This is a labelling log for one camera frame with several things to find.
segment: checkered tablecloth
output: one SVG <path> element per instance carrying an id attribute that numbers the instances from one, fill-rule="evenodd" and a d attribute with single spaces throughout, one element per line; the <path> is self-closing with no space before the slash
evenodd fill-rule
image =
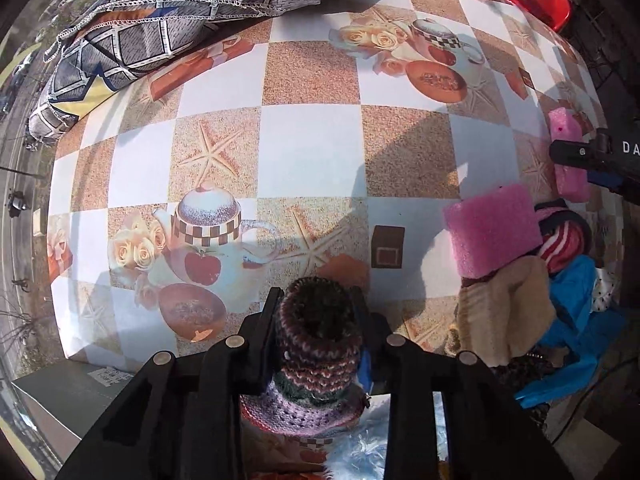
<path id="1" fill-rule="evenodd" d="M 416 20 L 451 43 L 419 46 Z M 446 92 L 428 88 L 440 83 Z M 162 349 L 203 350 L 270 286 L 341 253 L 371 266 L 370 307 L 436 349 L 460 290 L 442 209 L 516 181 L 534 202 L 555 198 L 546 114 L 561 106 L 587 136 L 606 126 L 579 54 L 505 0 L 327 0 L 254 22 L 133 83 L 60 140 L 47 242 L 65 353 L 136 370 Z M 187 306 L 169 323 L 158 307 L 182 280 L 154 212 L 201 186 L 262 226 L 242 235 L 250 252 L 269 253 L 274 236 L 280 250 L 260 266 L 221 258 L 207 288 L 226 315 L 190 338 L 200 313 Z M 619 270 L 620 201 L 594 189 L 574 207 L 594 256 Z"/>

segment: gray plaid fabric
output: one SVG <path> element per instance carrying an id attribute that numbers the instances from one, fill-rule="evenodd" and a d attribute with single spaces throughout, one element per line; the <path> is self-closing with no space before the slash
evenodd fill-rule
<path id="1" fill-rule="evenodd" d="M 319 2 L 96 0 L 73 27 L 59 35 L 55 47 L 56 53 L 62 49 L 61 59 L 31 113 L 29 131 L 37 139 L 58 138 L 66 132 L 79 117 L 56 108 L 56 103 L 81 101 L 96 76 L 117 91 L 197 45 L 218 28 L 217 23 L 278 16 Z M 153 11 L 145 18 L 92 25 L 102 13 L 140 9 Z M 82 37 L 76 38 L 80 30 Z"/>

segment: metal screw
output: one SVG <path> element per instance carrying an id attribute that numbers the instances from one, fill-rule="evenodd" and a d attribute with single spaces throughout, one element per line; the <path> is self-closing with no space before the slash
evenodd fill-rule
<path id="1" fill-rule="evenodd" d="M 402 346 L 406 339 L 400 334 L 390 334 L 386 336 L 386 343 L 390 346 Z"/>
<path id="2" fill-rule="evenodd" d="M 225 343 L 229 348 L 238 348 L 244 344 L 244 337 L 241 335 L 230 335 L 226 338 Z"/>
<path id="3" fill-rule="evenodd" d="M 460 352 L 460 355 L 458 355 L 458 359 L 463 365 L 468 366 L 473 366 L 478 362 L 478 356 L 473 352 L 468 351 Z"/>
<path id="4" fill-rule="evenodd" d="M 171 360 L 171 354 L 169 352 L 158 352 L 154 355 L 154 363 L 158 366 L 167 364 Z"/>

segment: beige cloth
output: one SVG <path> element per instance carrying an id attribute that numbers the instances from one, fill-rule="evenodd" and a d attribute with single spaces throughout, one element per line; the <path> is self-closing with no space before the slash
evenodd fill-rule
<path id="1" fill-rule="evenodd" d="M 523 256 L 488 282 L 462 288 L 460 349 L 475 352 L 491 367 L 526 354 L 556 318 L 548 281 L 544 261 Z"/>

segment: street pole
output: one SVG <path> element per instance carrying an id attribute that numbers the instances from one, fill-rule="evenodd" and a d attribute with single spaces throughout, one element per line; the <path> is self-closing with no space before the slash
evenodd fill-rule
<path id="1" fill-rule="evenodd" d="M 36 174 L 36 173 L 27 173 L 26 171 L 12 170 L 11 168 L 6 168 L 4 166 L 0 166 L 0 170 L 11 171 L 11 173 L 18 173 L 18 174 L 26 175 L 26 176 L 32 176 L 33 178 L 37 178 L 37 179 L 40 179 L 40 180 L 44 178 L 42 175 L 39 175 L 39 174 Z"/>

